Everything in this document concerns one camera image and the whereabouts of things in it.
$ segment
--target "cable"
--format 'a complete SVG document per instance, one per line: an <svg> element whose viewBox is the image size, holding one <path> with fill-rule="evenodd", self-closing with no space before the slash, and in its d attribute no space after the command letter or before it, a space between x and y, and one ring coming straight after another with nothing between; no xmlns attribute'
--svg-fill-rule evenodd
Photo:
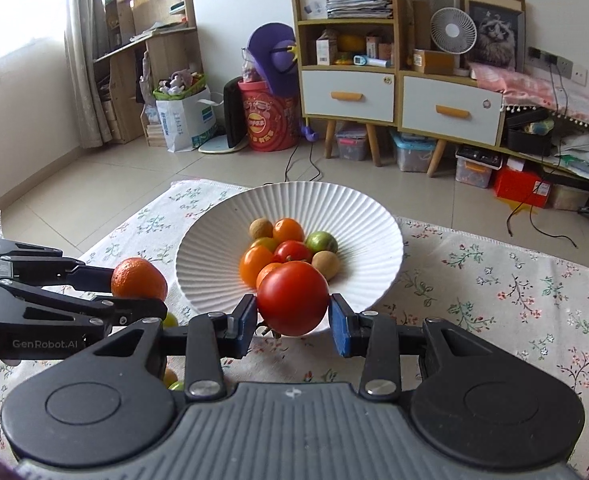
<svg viewBox="0 0 589 480"><path fill-rule="evenodd" d="M557 92L555 90L555 78L553 77L553 66L551 64L549 64L548 65L548 69L550 71L550 82L551 82L551 84L553 86L553 94L555 95L555 109L556 109L555 110L555 113L558 115L559 114L559 100L557 99ZM567 112L568 111L568 94L566 92L566 89L563 86L563 81L561 82L561 88L563 89L563 93L566 96L566 112ZM549 175L552 175L555 171L559 170L559 167L561 166L561 137L559 138L559 145L557 147L557 150L558 150L558 156L559 156L559 160L557 162L557 166L555 168L553 168L553 170L550 171L550 172L544 170L544 172L547 173L547 174L549 174ZM542 156L541 156L541 162L543 164L543 153L542 153ZM523 206L524 203L526 203L526 201L529 200L530 197L534 195L534 193L539 192L539 188L541 187L542 184L543 184L543 181L539 182L539 184L537 184L537 186L535 186L535 188L528 194L528 196L517 207L515 207L512 210L512 212L510 213L510 215L508 215L508 218L506 218L506 228L508 229L508 234L511 237L513 236L513 234L512 234L512 229L510 228L510 219L516 214L517 211L519 211L519 209L521 208L521 206ZM566 236L566 235L552 235L552 234L546 233L546 232L542 231L541 229L539 229L535 225L535 223L533 222L533 209L534 209L534 206L531 205L530 206L530 212L528 214L528 218L530 220L530 225L532 225L532 227L535 229L535 231L537 231L538 233L540 233L542 235L548 236L550 238L566 238L567 240L570 241L570 243L576 249L578 249L577 244L569 236Z"/></svg>
<svg viewBox="0 0 589 480"><path fill-rule="evenodd" d="M290 182L288 180L288 171L290 171L290 163L292 162L292 158L293 158L293 156L295 156L295 153L297 152L297 149L299 148L300 143L301 143L301 137L299 137L299 140L297 140L297 145L292 150L292 153L290 154L290 158L288 159L288 163L286 164L286 169L284 171L284 182Z"/></svg>
<svg viewBox="0 0 589 480"><path fill-rule="evenodd" d="M308 160L313 165L313 168L315 168L315 170L317 170L317 174L310 179L310 182L314 182L315 180L317 180L317 178L319 178L320 180L323 178L323 173L321 173L321 170L313 162L313 147L314 146L315 146L315 143L311 142L310 143L310 155L308 156Z"/></svg>

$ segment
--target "tiled floor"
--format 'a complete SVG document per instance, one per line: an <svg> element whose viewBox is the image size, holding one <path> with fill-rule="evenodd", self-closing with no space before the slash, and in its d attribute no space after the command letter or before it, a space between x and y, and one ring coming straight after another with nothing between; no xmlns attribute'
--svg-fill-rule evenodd
<svg viewBox="0 0 589 480"><path fill-rule="evenodd" d="M49 245L78 257L109 234L174 180L200 176L243 186L280 182L292 150L256 153L243 150L229 155L199 152L168 153L149 148L143 139L123 146L107 146L89 152L67 168L32 189L2 212L4 235L14 240ZM291 180L307 180L316 170L305 143L292 158ZM454 166L435 178L422 173L401 173L392 160L383 168L371 161L352 162L323 158L321 142L314 145L312 160L323 180L365 192L393 214L496 238L543 251L589 266L589 219L572 212L541 210L533 215L540 229L568 235L549 238L530 225L527 211L511 221L510 207L494 198L491 190L460 184Z"/></svg>

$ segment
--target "red box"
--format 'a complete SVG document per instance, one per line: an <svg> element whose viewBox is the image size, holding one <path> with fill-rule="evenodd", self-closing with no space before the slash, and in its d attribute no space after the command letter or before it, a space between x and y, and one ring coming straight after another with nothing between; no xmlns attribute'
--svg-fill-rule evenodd
<svg viewBox="0 0 589 480"><path fill-rule="evenodd" d="M533 171L515 171L504 166L497 171L494 190L500 198L544 207L550 194L550 183L541 180Z"/></svg>

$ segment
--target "ribbed white bowl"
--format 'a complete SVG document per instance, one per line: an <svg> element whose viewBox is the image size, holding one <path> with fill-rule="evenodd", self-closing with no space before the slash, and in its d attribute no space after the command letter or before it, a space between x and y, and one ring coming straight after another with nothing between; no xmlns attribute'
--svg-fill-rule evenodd
<svg viewBox="0 0 589 480"><path fill-rule="evenodd" d="M178 285L194 310L232 312L252 293L239 278L241 255L252 242L253 220L294 218L306 235L337 238L342 262L330 282L355 312L372 307L391 287L403 259L393 216L369 196L327 182L283 182L256 187L214 206L190 227L177 253ZM327 318L313 331L328 328Z"/></svg>

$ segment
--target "framed picture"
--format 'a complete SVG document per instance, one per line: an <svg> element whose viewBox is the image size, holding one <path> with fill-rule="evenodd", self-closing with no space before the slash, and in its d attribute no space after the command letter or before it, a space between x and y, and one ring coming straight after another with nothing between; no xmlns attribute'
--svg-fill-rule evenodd
<svg viewBox="0 0 589 480"><path fill-rule="evenodd" d="M477 42L466 54L476 61L524 71L526 59L525 0L459 0L477 27Z"/></svg>

